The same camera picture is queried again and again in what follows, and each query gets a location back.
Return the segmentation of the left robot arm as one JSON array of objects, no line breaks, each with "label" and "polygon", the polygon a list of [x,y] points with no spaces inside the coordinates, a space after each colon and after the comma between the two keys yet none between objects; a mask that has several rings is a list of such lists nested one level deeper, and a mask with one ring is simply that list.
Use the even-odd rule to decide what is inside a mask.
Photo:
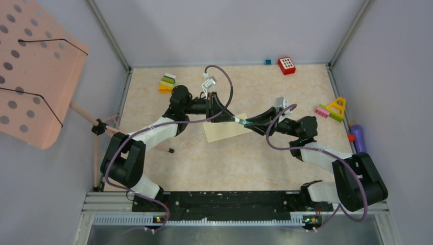
[{"label": "left robot arm", "polygon": [[189,115],[205,115],[212,123],[240,120],[223,105],[215,92],[193,97],[184,85],[172,90],[170,104],[162,117],[153,124],[132,133],[115,133],[101,164],[107,184],[144,197],[152,211],[162,208],[163,189],[144,174],[145,154],[163,141],[181,134],[192,121]]}]

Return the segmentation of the glue stick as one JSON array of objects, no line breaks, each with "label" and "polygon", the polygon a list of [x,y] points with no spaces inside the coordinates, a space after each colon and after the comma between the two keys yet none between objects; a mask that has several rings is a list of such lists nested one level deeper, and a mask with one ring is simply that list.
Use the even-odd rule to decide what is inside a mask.
[{"label": "glue stick", "polygon": [[248,124],[251,123],[250,121],[247,121],[245,119],[238,118],[238,117],[234,118],[234,122],[237,123],[237,124],[240,124],[240,125],[248,125]]}]

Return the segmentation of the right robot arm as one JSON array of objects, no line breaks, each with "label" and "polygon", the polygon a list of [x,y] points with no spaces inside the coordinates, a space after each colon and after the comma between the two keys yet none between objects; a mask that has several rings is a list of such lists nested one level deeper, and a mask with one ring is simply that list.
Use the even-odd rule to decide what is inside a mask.
[{"label": "right robot arm", "polygon": [[316,117],[293,120],[285,117],[290,111],[291,108],[272,107],[265,113],[247,118],[244,126],[266,139],[276,132],[296,137],[289,142],[291,155],[333,174],[333,182],[313,181],[302,186],[304,193],[299,196],[299,203],[303,209],[314,210],[320,202],[330,202],[340,204],[348,211],[358,211],[388,198],[388,189],[369,154],[345,153],[318,143],[315,140],[318,134]]}]

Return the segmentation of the yellow envelope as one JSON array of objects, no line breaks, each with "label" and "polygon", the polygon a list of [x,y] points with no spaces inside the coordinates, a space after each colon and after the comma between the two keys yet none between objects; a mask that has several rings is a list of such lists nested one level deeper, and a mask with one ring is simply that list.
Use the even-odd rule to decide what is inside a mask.
[{"label": "yellow envelope", "polygon": [[203,123],[208,143],[243,135],[252,132],[236,122]]}]

